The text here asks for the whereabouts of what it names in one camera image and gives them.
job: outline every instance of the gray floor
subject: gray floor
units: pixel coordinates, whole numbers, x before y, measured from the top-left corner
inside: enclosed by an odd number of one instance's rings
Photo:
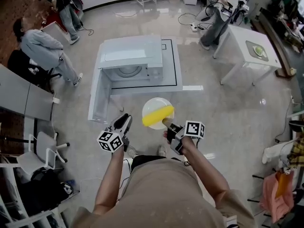
[[[100,179],[111,158],[96,142],[105,126],[87,120],[96,54],[106,39],[149,34],[175,36],[183,85],[203,86],[202,91],[117,98],[125,112],[133,116],[129,139],[140,153],[155,154],[157,146],[166,143],[162,131],[145,128],[141,122],[145,102],[159,96],[168,99],[175,107],[176,122],[184,124],[186,120],[196,120],[205,124],[205,139],[200,141],[199,150],[225,176],[231,188],[243,191],[245,197],[252,198],[261,192],[261,181],[254,180],[251,175],[266,173],[272,168],[271,164],[263,165],[261,157],[264,148],[272,146],[273,138],[284,128],[291,94],[290,82],[270,75],[253,87],[248,72],[242,69],[221,86],[219,80],[231,65],[214,60],[214,48],[210,51],[202,49],[198,44],[200,34],[178,23],[179,15],[185,12],[197,14],[200,7],[187,6],[182,1],[171,5],[167,0],[158,0],[157,6],[154,3],[145,5],[143,10],[135,1],[129,1],[85,12],[84,25],[94,29],[94,35],[89,37],[87,31],[80,31],[80,41],[65,49],[75,70],[84,73],[77,88],[63,79],[54,80],[56,97],[61,100],[53,108],[54,128],[59,132],[61,142],[71,143],[63,152],[68,159],[64,175],[67,179],[74,179],[78,188],[81,186],[75,205],[66,213],[67,220],[71,220],[80,205],[92,210]],[[113,11],[122,16],[137,14],[121,18]],[[183,17],[180,21],[191,23],[192,16]],[[115,114],[118,112],[111,108],[110,117]],[[168,155],[174,156],[166,146]],[[204,197],[211,201],[207,194]]]

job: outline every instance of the gray sweatpants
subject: gray sweatpants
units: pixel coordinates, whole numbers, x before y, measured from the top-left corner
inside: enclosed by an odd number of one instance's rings
[[[215,20],[207,32],[200,38],[201,43],[204,46],[210,46],[212,43],[218,45],[219,38],[227,30],[229,22],[232,18],[229,18],[227,21],[223,21],[220,16],[220,11],[217,7],[215,9]]]
[[[63,25],[66,27],[67,31],[70,33],[71,40],[75,40],[77,38],[77,32],[75,30],[81,27],[80,19],[75,13],[74,9],[71,5],[67,5],[64,9],[59,12],[61,21]]]
[[[65,53],[62,53],[63,61],[59,60],[59,65],[55,68],[65,80],[71,80],[73,84],[77,83],[78,76],[73,69],[72,62]]]

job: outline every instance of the gray hoodie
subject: gray hoodie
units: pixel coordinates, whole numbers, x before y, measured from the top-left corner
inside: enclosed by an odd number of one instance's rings
[[[63,53],[63,46],[59,41],[38,29],[28,30],[21,38],[20,46],[44,70],[57,67]]]

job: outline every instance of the shoe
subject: shoe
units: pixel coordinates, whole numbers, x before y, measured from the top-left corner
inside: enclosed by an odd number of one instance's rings
[[[83,75],[84,75],[83,73],[80,73],[80,74],[78,75],[78,80],[77,80],[77,82],[73,84],[74,87],[77,87],[77,86],[79,85],[79,83],[80,83],[80,81],[81,81]]]
[[[70,41],[70,45],[76,43],[79,40],[80,36],[77,36],[77,38],[75,40],[71,40]]]
[[[138,154],[136,153],[136,149],[134,149],[132,146],[128,146],[127,148],[127,154],[134,159]]]
[[[165,146],[163,146],[163,145],[158,146],[157,155],[161,156],[161,157],[167,156],[167,150],[166,150]]]
[[[202,48],[204,48],[206,51],[209,51],[209,47],[205,46],[201,41],[199,43],[200,43]]]

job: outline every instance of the wrist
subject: wrist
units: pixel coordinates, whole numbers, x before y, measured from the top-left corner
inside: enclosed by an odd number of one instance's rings
[[[124,158],[124,147],[120,147],[117,151],[112,154],[113,160],[120,160]]]
[[[182,153],[184,155],[187,155],[196,149],[196,146],[195,146],[194,142],[192,141],[192,139],[190,137],[186,137],[186,138],[188,138],[188,139],[186,139],[185,141],[182,141],[183,142]]]

